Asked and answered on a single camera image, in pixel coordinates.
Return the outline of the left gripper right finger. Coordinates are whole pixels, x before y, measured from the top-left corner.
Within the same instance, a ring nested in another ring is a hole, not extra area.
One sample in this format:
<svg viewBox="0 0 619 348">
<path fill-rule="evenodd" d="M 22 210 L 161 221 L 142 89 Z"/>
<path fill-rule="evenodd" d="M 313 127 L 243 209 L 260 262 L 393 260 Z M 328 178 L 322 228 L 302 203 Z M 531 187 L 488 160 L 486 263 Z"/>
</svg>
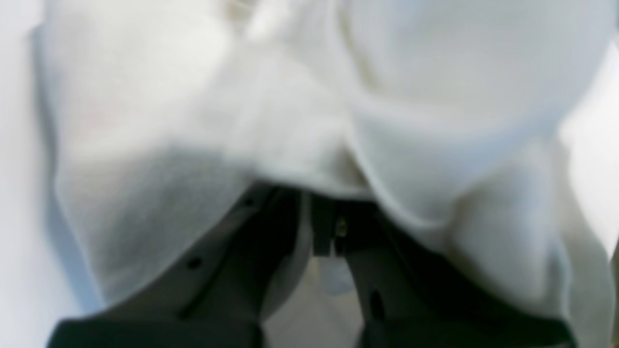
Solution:
<svg viewBox="0 0 619 348">
<path fill-rule="evenodd" d="M 359 348 L 575 348 L 409 238 L 375 203 L 311 195 L 315 254 L 345 259 L 365 322 Z"/>
</svg>

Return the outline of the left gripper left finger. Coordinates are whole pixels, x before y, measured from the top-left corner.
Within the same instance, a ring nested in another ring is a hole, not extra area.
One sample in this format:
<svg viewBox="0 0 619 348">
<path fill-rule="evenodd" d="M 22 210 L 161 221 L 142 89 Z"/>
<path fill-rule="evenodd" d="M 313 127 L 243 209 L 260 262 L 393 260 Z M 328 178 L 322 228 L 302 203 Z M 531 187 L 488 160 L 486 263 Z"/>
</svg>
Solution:
<svg viewBox="0 0 619 348">
<path fill-rule="evenodd" d="M 66 319 L 49 348 L 266 348 L 262 315 L 292 259 L 298 191 L 251 187 L 213 229 L 145 289 L 102 313 Z"/>
</svg>

